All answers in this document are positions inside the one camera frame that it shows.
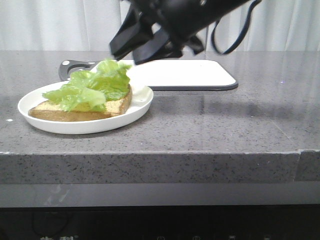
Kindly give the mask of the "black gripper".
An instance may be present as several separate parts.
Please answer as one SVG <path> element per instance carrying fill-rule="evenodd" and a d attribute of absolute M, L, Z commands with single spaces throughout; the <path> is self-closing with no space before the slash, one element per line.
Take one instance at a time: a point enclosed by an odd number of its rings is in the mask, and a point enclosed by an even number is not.
<path fill-rule="evenodd" d="M 205 28 L 203 0 L 132 0 L 117 34 L 109 43 L 119 61 L 132 52 L 135 65 L 204 50 L 197 33 Z"/>

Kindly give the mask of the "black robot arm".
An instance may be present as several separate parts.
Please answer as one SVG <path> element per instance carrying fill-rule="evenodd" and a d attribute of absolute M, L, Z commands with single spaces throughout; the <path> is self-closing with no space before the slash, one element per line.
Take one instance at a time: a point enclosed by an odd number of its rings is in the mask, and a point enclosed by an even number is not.
<path fill-rule="evenodd" d="M 132 54 L 136 65 L 180 58 L 183 48 L 204 51 L 196 34 L 243 5 L 243 0 L 132 0 L 124 22 L 109 43 L 119 61 Z"/>

